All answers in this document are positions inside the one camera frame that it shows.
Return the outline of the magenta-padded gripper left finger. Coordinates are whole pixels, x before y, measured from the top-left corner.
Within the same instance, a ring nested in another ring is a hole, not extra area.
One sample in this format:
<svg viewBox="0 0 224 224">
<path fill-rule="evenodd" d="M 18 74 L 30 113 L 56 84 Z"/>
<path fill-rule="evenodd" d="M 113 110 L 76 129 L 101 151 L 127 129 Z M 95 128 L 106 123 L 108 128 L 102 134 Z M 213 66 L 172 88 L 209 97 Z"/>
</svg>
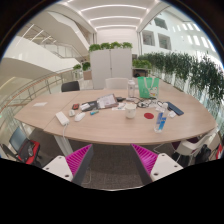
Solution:
<svg viewBox="0 0 224 224">
<path fill-rule="evenodd" d="M 55 157 L 44 170 L 80 186 L 93 154 L 93 145 L 89 144 L 67 156 Z"/>
</svg>

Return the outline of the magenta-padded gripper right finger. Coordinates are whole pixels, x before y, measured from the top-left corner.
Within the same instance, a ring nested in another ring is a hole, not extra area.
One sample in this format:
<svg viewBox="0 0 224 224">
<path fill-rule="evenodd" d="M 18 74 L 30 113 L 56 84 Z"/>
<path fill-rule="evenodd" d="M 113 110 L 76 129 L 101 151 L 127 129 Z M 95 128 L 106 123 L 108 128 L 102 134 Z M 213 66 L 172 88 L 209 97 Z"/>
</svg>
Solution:
<svg viewBox="0 0 224 224">
<path fill-rule="evenodd" d="M 142 146 L 132 144 L 132 155 L 143 185 L 159 180 L 182 169 L 166 153 L 156 154 Z"/>
</svg>

